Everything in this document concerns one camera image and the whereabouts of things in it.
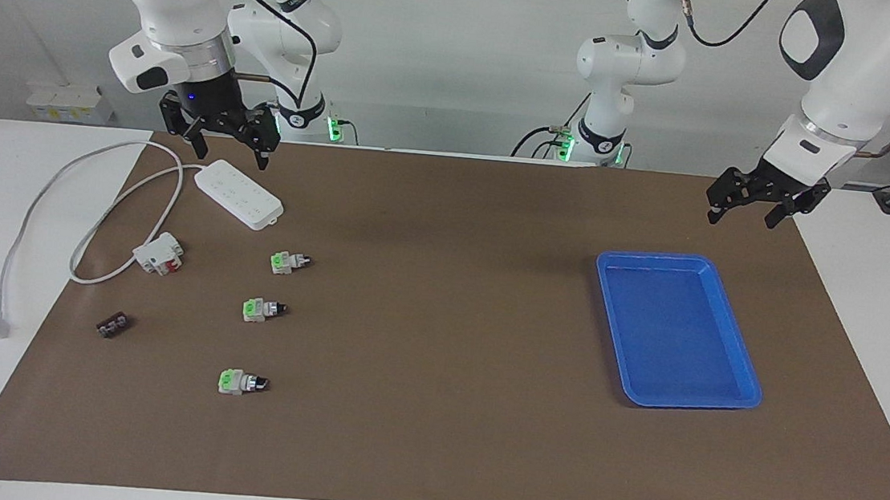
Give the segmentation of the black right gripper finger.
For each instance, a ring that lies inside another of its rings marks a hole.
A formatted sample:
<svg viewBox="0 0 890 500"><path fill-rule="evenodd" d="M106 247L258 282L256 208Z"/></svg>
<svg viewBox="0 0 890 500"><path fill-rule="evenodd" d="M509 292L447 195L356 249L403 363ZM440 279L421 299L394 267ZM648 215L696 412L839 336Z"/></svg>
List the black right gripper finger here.
<svg viewBox="0 0 890 500"><path fill-rule="evenodd" d="M279 130L275 114L272 106L257 105L243 112L238 126L238 141L254 152L260 171L268 168L270 155L278 147Z"/></svg>
<svg viewBox="0 0 890 500"><path fill-rule="evenodd" d="M165 92L159 101L159 107L167 132L181 138L192 147L197 159L205 159L209 152L207 142L204 140L205 119L198 117L187 121L184 105L174 91Z"/></svg>

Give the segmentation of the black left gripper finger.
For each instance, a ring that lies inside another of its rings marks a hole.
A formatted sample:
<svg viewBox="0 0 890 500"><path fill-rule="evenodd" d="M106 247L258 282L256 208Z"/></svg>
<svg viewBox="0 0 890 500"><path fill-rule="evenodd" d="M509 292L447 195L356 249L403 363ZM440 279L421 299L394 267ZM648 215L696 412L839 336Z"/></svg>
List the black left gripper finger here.
<svg viewBox="0 0 890 500"><path fill-rule="evenodd" d="M779 202L764 217L768 230L774 230L780 223L799 213L811 213L830 193L832 188L826 184L816 184L801 193L782 193Z"/></svg>
<svg viewBox="0 0 890 500"><path fill-rule="evenodd" d="M730 209L754 203L757 190L756 176L739 172L734 166L726 169L705 191L709 224L715 226Z"/></svg>

